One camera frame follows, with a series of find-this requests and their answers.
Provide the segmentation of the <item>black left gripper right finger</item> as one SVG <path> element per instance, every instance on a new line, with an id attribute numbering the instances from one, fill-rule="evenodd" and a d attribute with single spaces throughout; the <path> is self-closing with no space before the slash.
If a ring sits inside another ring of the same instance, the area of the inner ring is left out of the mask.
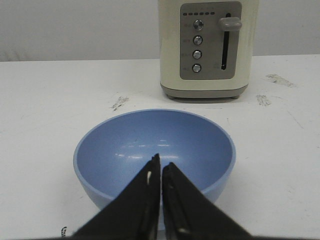
<path id="1" fill-rule="evenodd" d="M 253 236 L 209 201 L 174 164 L 162 170 L 168 240 L 251 240 Z"/>

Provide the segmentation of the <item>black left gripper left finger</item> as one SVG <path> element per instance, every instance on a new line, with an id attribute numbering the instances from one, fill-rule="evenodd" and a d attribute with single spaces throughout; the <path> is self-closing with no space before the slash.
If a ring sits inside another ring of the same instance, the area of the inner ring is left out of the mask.
<path id="1" fill-rule="evenodd" d="M 72 240 L 155 240 L 160 213 L 160 156 L 155 154 L 125 189 L 77 230 Z"/>

